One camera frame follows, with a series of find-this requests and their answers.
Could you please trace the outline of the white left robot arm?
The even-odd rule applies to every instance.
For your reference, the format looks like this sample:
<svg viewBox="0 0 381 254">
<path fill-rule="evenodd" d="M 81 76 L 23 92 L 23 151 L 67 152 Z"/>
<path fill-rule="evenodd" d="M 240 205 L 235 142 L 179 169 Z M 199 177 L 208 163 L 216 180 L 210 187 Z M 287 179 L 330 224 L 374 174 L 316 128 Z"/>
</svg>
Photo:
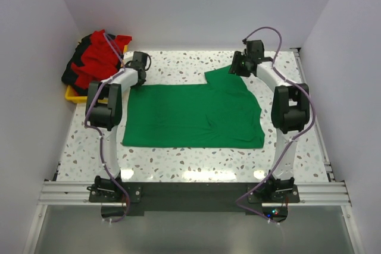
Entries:
<svg viewBox="0 0 381 254">
<path fill-rule="evenodd" d="M 99 134 L 101 179 L 115 180 L 120 176 L 117 129 L 123 116 L 123 93 L 143 85 L 150 67 L 151 57 L 145 52 L 135 51 L 118 72 L 89 85 L 84 125 Z"/>
</svg>

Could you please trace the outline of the green t shirt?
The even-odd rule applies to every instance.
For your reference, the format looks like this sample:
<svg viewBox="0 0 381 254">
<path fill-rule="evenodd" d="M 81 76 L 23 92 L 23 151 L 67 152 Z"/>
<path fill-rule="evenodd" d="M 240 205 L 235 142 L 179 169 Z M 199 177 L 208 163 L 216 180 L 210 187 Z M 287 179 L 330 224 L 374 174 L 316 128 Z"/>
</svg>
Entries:
<svg viewBox="0 0 381 254">
<path fill-rule="evenodd" d="M 123 146 L 261 149 L 261 108 L 241 77 L 219 68 L 204 84 L 130 90 Z"/>
</svg>

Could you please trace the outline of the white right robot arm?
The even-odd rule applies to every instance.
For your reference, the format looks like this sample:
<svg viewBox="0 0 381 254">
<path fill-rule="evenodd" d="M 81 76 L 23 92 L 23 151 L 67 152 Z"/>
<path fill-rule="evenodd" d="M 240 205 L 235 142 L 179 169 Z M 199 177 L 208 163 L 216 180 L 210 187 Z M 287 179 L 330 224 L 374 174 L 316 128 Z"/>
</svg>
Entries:
<svg viewBox="0 0 381 254">
<path fill-rule="evenodd" d="M 245 49 L 233 55 L 229 73 L 253 75 L 273 92 L 271 122 L 276 129 L 277 145 L 265 194 L 268 200 L 279 202 L 286 196 L 286 187 L 294 183 L 297 141 L 310 122 L 310 89 L 307 84 L 295 83 L 282 75 L 274 66 L 274 59 L 264 55 L 261 40 L 244 40 L 243 44 Z"/>
</svg>

